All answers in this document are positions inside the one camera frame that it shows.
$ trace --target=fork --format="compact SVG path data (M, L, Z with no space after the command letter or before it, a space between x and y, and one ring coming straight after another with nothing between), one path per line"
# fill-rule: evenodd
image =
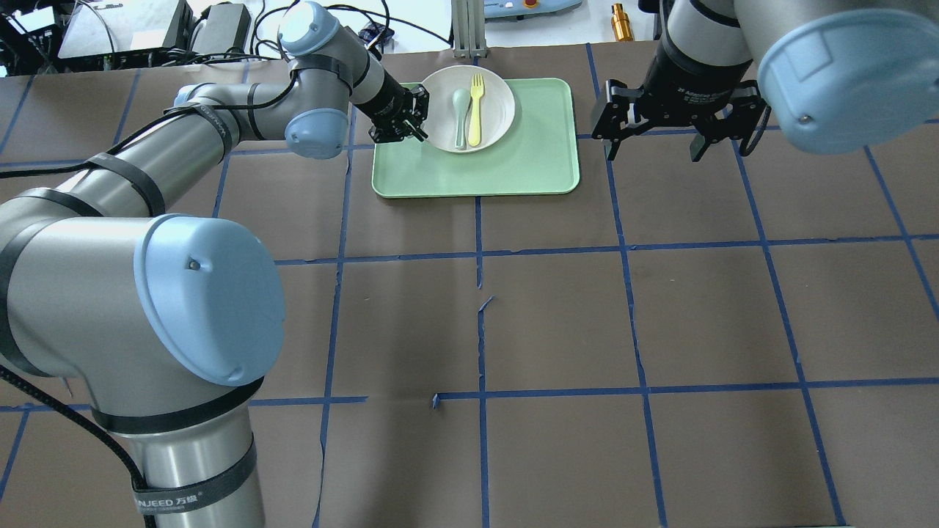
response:
M483 137L483 126L479 120L479 103L485 94L483 74L475 73L469 87L469 96L472 98L472 110L469 114L469 146L476 147Z

